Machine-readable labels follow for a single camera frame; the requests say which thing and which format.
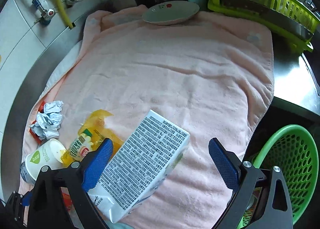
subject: crumpled paper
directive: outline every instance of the crumpled paper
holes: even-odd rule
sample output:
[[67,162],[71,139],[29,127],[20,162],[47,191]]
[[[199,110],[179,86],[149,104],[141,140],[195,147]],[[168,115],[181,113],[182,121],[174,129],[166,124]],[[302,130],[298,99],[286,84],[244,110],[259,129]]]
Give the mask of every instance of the crumpled paper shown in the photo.
[[62,101],[53,101],[44,105],[44,113],[37,113],[36,122],[31,124],[30,128],[40,140],[59,137],[58,129],[63,118],[63,115],[60,114],[62,106]]

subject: green dish rack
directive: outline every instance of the green dish rack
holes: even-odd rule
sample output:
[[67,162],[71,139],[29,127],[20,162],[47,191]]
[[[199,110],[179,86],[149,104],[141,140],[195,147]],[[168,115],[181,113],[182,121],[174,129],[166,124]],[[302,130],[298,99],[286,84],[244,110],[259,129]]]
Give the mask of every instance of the green dish rack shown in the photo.
[[208,9],[267,26],[295,53],[313,51],[310,41],[320,20],[298,0],[209,0]]

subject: green basket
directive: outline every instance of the green basket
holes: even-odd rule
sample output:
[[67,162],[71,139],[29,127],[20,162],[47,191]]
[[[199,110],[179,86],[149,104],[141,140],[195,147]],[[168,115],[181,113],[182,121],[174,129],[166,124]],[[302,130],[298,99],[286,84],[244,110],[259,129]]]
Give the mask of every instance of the green basket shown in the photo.
[[[311,134],[295,124],[287,125],[267,141],[259,154],[249,158],[256,168],[271,169],[279,166],[288,186],[293,224],[307,208],[318,178],[318,151]],[[251,219],[252,212],[246,211],[243,226]]]
[[[255,4],[262,5],[266,9],[271,9],[276,14],[281,14],[294,22],[301,24],[311,33],[316,31],[319,24],[319,19],[298,0],[247,0]],[[288,40],[290,48],[293,52],[302,53],[304,50],[312,52],[313,47],[310,43],[311,38],[307,41],[301,40],[297,35],[290,31],[279,27],[275,22],[270,22],[262,18],[258,12],[253,12],[249,9],[227,7],[222,5],[222,0],[209,0],[208,8],[212,11],[223,13],[231,17],[239,17],[252,21],[259,22],[267,26],[273,32],[285,37]]]

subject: yellow plastic bag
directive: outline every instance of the yellow plastic bag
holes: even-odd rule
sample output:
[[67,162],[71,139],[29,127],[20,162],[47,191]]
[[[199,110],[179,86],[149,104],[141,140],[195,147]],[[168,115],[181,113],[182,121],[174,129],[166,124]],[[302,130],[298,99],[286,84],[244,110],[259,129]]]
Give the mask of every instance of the yellow plastic bag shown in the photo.
[[81,161],[90,151],[95,151],[105,138],[113,143],[112,156],[120,149],[123,141],[120,140],[110,129],[104,127],[104,118],[113,116],[108,111],[94,111],[78,131],[78,137],[71,143],[69,149],[62,155],[61,160],[65,167],[73,161]]

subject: white carton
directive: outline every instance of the white carton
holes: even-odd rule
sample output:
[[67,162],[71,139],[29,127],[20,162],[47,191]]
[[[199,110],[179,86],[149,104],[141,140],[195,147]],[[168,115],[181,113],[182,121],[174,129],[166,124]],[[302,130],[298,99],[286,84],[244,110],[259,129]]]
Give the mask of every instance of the white carton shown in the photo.
[[116,223],[150,197],[183,156],[190,134],[150,110],[88,194]]

